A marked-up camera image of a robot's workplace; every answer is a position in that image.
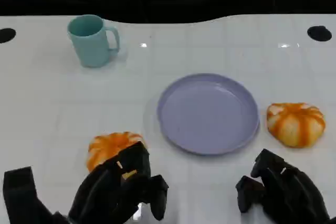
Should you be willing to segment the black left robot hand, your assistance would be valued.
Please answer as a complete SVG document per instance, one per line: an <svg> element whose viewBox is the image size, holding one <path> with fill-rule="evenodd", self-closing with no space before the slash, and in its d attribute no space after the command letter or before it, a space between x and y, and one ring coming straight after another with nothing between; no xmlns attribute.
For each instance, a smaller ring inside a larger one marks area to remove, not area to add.
<svg viewBox="0 0 336 224"><path fill-rule="evenodd" d="M151 176L149 152L137 142L89 173L68 216L72 223L125 223L145 203L161 221L168 188L161 175Z"/></svg>

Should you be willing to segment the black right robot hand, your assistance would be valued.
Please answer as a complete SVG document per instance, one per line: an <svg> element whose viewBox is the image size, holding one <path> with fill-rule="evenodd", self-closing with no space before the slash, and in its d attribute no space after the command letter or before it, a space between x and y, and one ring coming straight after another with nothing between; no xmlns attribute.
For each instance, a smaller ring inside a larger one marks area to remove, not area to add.
<svg viewBox="0 0 336 224"><path fill-rule="evenodd" d="M282 157L263 149L250 176L236 184L240 212L260 204L274 223L335 223L313 181Z"/></svg>

